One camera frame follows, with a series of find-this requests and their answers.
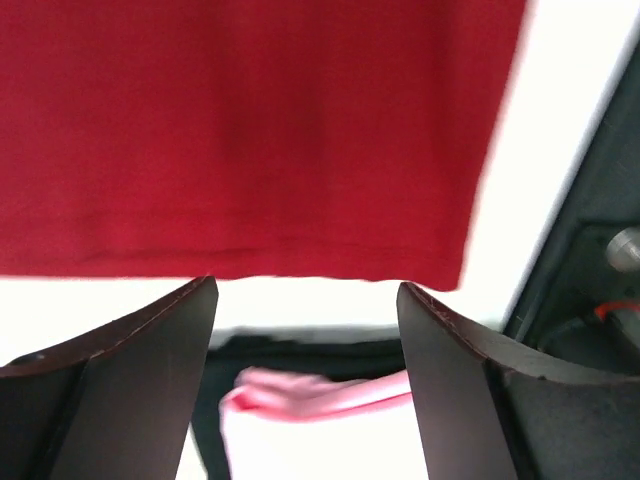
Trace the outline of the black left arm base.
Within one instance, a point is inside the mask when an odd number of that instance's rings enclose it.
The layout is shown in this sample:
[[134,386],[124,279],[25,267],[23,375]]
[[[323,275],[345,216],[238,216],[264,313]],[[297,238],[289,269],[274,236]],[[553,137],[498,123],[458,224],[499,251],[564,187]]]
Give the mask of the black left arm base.
[[620,374],[639,349],[599,306],[637,302],[639,274],[616,269],[611,241],[639,226],[639,89],[612,95],[551,230],[512,307],[505,334],[551,356]]

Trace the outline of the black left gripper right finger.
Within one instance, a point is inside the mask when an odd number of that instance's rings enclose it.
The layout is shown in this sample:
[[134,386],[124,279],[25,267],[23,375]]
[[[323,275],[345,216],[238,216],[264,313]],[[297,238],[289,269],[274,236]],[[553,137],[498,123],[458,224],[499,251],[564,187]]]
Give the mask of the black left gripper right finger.
[[404,282],[401,343],[432,479],[635,479],[639,380],[558,359]]

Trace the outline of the red t shirt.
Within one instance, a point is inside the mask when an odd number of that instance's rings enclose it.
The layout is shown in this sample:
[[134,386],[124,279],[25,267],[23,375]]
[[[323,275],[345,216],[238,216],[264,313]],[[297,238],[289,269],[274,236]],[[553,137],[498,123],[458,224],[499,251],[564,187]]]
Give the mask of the red t shirt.
[[1,271],[458,285],[522,1],[5,1]]

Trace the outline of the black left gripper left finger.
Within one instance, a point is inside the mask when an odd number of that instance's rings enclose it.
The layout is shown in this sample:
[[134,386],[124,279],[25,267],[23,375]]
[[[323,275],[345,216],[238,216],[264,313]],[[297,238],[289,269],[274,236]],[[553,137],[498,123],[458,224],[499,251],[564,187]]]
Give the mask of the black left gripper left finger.
[[172,479],[218,288],[197,278],[148,306],[1,369],[5,479]]

